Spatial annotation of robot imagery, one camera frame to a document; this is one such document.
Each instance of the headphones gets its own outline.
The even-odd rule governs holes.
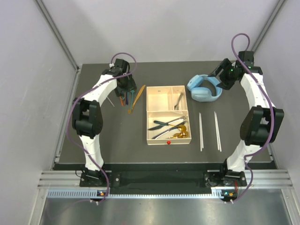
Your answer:
[[[205,87],[199,87],[204,80],[209,81],[215,86],[217,95],[212,96],[211,91]],[[216,101],[222,94],[222,88],[217,87],[220,82],[215,77],[208,77],[207,75],[196,75],[187,84],[187,89],[192,94],[192,99],[198,102],[213,102]]]

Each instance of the beige tray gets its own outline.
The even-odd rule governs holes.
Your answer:
[[[174,110],[174,106],[177,104],[180,93],[183,92],[183,96],[179,102],[178,110]],[[152,139],[152,137],[170,129],[170,126],[164,126],[158,130],[148,130],[151,127],[158,126],[153,121],[158,120],[161,122],[168,122],[181,116],[186,117],[186,123],[189,133],[188,138],[169,139],[175,133],[180,133],[179,130],[172,130],[167,134],[159,137],[158,139]],[[162,86],[162,87],[147,87],[147,144],[189,144],[192,140],[191,129],[188,118],[188,105],[184,86]]]

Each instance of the ear cushion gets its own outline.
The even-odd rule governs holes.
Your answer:
[[[193,88],[199,87],[203,82],[203,77],[195,75],[187,84],[187,89],[191,91]]]
[[[191,94],[192,94],[192,99],[198,102],[208,101],[212,95],[211,91],[205,87],[193,88]]]

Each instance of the white wall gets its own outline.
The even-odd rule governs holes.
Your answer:
[[[285,117],[274,149],[279,165],[288,169],[300,199],[300,1],[286,1],[255,54],[267,92]]]
[[[78,63],[223,60],[256,40],[277,0],[44,0]],[[245,39],[236,41],[244,47]]]
[[[0,224],[27,224],[75,70],[33,0],[0,3]]]

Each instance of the purple cable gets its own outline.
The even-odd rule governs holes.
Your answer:
[[[249,68],[243,63],[243,61],[239,58],[239,56],[237,55],[237,53],[235,52],[235,49],[234,49],[234,46],[233,46],[233,43],[234,43],[234,40],[236,37],[240,36],[240,35],[244,35],[247,39],[248,39],[248,46],[246,48],[246,50],[248,49],[249,45],[250,45],[250,37],[247,35],[247,34],[244,34],[244,33],[239,33],[237,35],[235,35],[232,40],[231,40],[231,48],[232,48],[232,51],[233,51],[233,54],[234,56],[237,58],[237,60],[240,62],[240,64],[244,67],[244,69],[247,71],[248,74],[250,74],[250,76],[252,77],[252,79],[257,83],[258,85],[258,88],[259,90],[261,91],[261,93],[265,96],[268,104],[269,104],[269,107],[270,107],[270,113],[271,113],[271,127],[270,127],[270,133],[269,133],[269,136],[266,140],[266,143],[262,146],[261,149],[259,149],[257,152],[255,153],[252,153],[252,154],[249,154],[249,155],[245,155],[244,156],[244,160],[245,160],[245,167],[250,170],[250,173],[251,173],[251,179],[250,179],[250,182],[248,184],[248,186],[245,188],[245,190],[243,191],[243,193],[238,196],[233,202],[239,200],[247,191],[248,189],[250,188],[252,182],[253,182],[253,171],[252,169],[247,165],[246,163],[246,160],[247,160],[247,157],[250,157],[250,156],[256,156],[258,155],[259,153],[261,153],[262,151],[264,151],[268,144],[270,143],[270,140],[272,138],[272,135],[273,135],[273,130],[274,130],[274,111],[272,110],[273,106],[272,106],[272,103],[271,103],[271,100],[270,98],[268,97],[267,93],[263,90],[262,86],[259,84],[258,80],[256,79],[256,77],[252,74],[252,72],[249,70]]]
[[[75,142],[75,141],[71,138],[71,136],[70,136],[70,134],[69,134],[69,126],[70,126],[70,120],[71,120],[72,112],[73,112],[73,110],[74,110],[74,108],[75,108],[75,105],[77,104],[77,102],[78,102],[83,96],[85,96],[86,94],[90,93],[91,91],[96,90],[98,87],[100,87],[100,85],[102,85],[102,84],[104,84],[104,83],[106,83],[106,82],[109,82],[109,81],[112,81],[112,80],[115,80],[115,79],[118,79],[118,78],[122,78],[122,77],[129,76],[129,75],[131,75],[131,74],[133,74],[133,73],[135,72],[135,70],[136,70],[136,68],[137,68],[137,63],[136,63],[135,58],[134,58],[131,54],[129,54],[129,53],[126,53],[126,52],[120,52],[120,53],[115,54],[115,55],[112,57],[111,63],[113,63],[113,59],[114,59],[117,55],[121,55],[121,54],[128,55],[128,56],[130,56],[130,57],[133,59],[133,61],[135,62],[135,67],[134,67],[134,69],[133,69],[131,72],[129,72],[128,74],[124,74],[124,75],[121,75],[121,76],[117,76],[117,77],[113,77],[113,78],[110,78],[110,79],[108,79],[108,80],[105,80],[105,81],[103,81],[102,83],[100,83],[98,86],[93,87],[92,89],[90,89],[90,90],[86,91],[85,93],[81,94],[81,95],[75,100],[75,102],[73,103],[72,108],[71,108],[70,113],[69,113],[69,116],[68,116],[68,118],[67,118],[67,131],[66,131],[67,138],[69,139],[70,142],[74,143],[76,146],[78,146],[79,148],[83,149],[83,151],[84,151],[86,154],[88,154],[88,156],[89,156],[90,160],[93,162],[93,164],[95,164],[95,166],[96,166],[97,168],[99,168],[99,170],[100,170],[100,171],[103,173],[103,175],[105,176],[106,183],[107,183],[107,189],[106,189],[106,192],[105,192],[104,197],[99,201],[99,203],[101,203],[102,201],[104,201],[105,198],[108,196],[108,191],[109,191],[109,180],[108,180],[107,174],[106,174],[105,171],[101,168],[101,166],[98,165],[98,163],[90,156],[90,153],[89,153],[86,149],[84,149],[83,146],[81,146],[80,144],[78,144],[77,142]],[[79,201],[76,201],[76,202],[72,203],[71,205],[67,206],[61,213],[59,213],[59,214],[56,215],[55,217],[51,217],[51,216],[50,216],[49,210],[47,210],[47,215],[48,215],[48,217],[49,217],[50,219],[53,220],[53,219],[57,218],[58,216],[60,216],[62,213],[64,213],[66,210],[68,210],[69,208],[71,208],[72,206],[74,206],[75,204],[81,203],[81,202],[87,202],[87,201],[89,201],[89,200],[87,200],[87,199],[81,199],[81,200],[79,200]]]

